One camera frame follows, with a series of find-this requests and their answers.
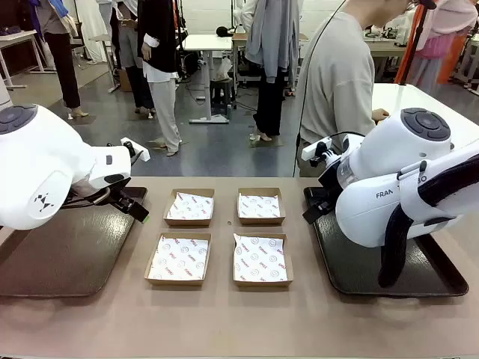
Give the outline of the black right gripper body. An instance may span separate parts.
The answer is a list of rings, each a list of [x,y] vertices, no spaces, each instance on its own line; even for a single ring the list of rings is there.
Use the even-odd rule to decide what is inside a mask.
[[[321,176],[318,178],[318,181],[322,185],[323,189],[326,191],[326,201],[332,206],[335,206],[337,199],[341,192],[343,191],[341,185],[338,182],[338,167],[340,161],[328,166]]]

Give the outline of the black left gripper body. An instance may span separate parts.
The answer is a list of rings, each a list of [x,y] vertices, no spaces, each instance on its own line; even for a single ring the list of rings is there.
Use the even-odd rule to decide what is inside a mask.
[[[137,209],[139,204],[126,192],[129,179],[122,179],[110,185],[110,204],[117,209]]]

